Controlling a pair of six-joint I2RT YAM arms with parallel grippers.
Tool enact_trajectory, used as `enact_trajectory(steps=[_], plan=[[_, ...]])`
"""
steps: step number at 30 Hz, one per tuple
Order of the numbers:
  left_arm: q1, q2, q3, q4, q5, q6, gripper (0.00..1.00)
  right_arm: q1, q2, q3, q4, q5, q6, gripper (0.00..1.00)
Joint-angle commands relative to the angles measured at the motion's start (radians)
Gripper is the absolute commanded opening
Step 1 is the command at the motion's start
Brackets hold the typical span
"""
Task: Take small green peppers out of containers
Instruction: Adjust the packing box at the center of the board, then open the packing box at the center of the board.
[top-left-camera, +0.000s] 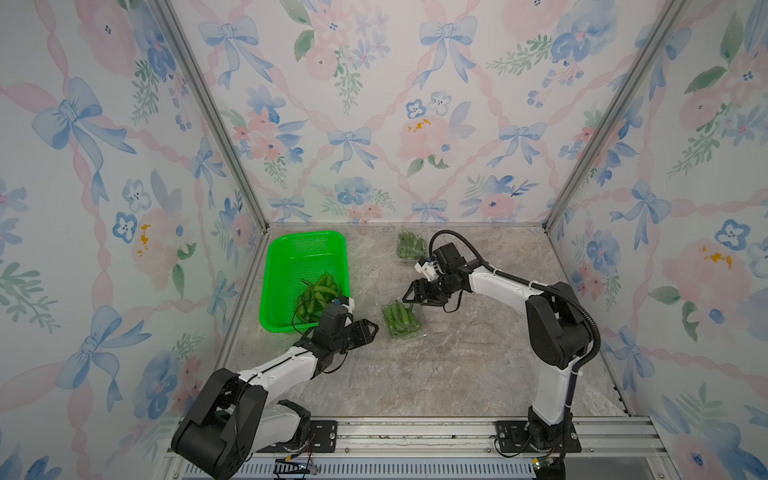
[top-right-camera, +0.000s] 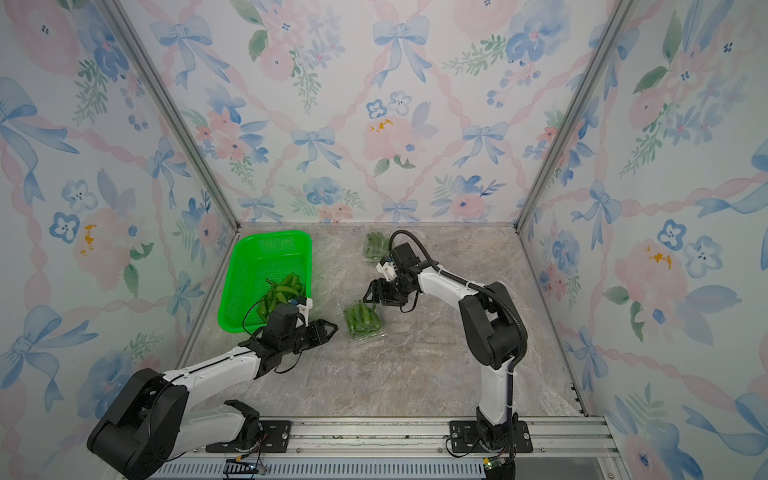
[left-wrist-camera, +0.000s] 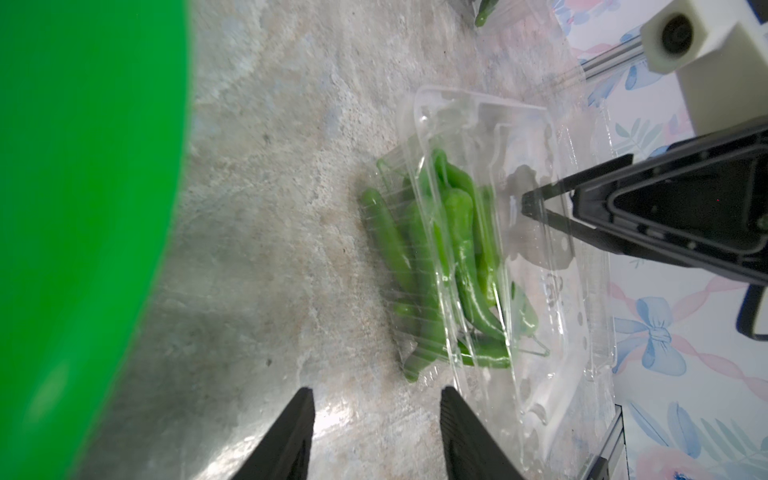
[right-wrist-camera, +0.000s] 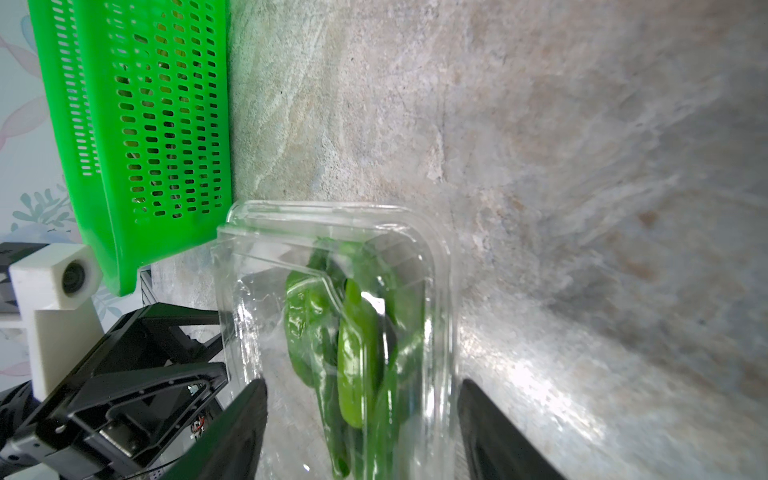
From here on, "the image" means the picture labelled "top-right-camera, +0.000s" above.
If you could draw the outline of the green plastic basket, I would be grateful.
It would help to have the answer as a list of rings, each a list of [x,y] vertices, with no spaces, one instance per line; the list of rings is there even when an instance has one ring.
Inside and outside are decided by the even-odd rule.
[[[229,333],[253,333],[267,321],[257,314],[267,278],[280,281],[298,274],[312,296],[312,240],[303,231],[260,233],[239,241],[233,250],[218,312],[219,326]]]

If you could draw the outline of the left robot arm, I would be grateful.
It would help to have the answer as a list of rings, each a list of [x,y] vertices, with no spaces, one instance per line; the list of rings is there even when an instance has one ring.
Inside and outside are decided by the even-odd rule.
[[[328,343],[336,324],[288,318],[291,331],[263,327],[230,351],[190,367],[133,374],[91,431],[88,450],[127,479],[147,479],[189,451],[223,444],[242,453],[266,439],[259,412],[239,400],[196,405],[234,385],[273,372],[287,354]]]

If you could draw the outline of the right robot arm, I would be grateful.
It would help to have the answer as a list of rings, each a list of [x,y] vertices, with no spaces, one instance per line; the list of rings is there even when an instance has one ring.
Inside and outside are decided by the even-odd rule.
[[[382,261],[376,270],[380,276],[369,285],[367,303],[400,307],[424,294],[459,313],[467,346],[481,365],[479,430],[500,435],[509,429],[512,377],[527,353],[528,335],[506,285],[480,284],[425,262],[397,267],[392,261]]]

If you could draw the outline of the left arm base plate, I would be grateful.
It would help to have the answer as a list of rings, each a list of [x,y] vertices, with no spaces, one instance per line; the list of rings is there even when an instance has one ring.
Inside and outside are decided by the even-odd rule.
[[[207,445],[206,453],[256,454],[286,453],[291,437],[289,420],[260,420],[255,435],[249,440],[236,439]]]

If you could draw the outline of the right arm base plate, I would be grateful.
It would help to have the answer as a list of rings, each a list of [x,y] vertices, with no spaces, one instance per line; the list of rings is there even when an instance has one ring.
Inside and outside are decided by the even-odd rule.
[[[528,425],[522,420],[492,426],[481,420],[453,420],[448,423],[447,448],[456,456],[470,453],[491,453],[511,449],[513,454],[534,450]]]

